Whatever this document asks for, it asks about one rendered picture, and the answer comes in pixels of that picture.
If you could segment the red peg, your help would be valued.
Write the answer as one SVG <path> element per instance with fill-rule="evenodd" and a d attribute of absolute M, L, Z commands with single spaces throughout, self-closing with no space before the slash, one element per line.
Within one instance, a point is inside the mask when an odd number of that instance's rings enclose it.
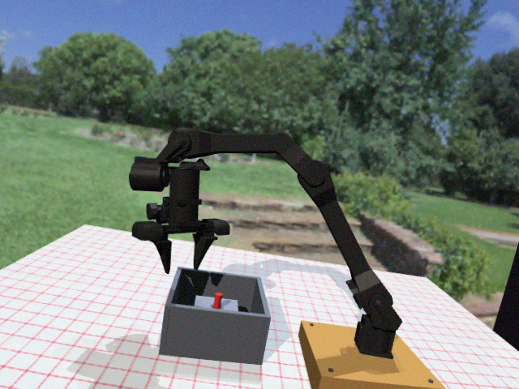
<path fill-rule="evenodd" d="M 214 297 L 214 309 L 220 309 L 220 305 L 221 305 L 221 296 L 222 294 L 221 293 L 215 293 L 215 297 Z"/>

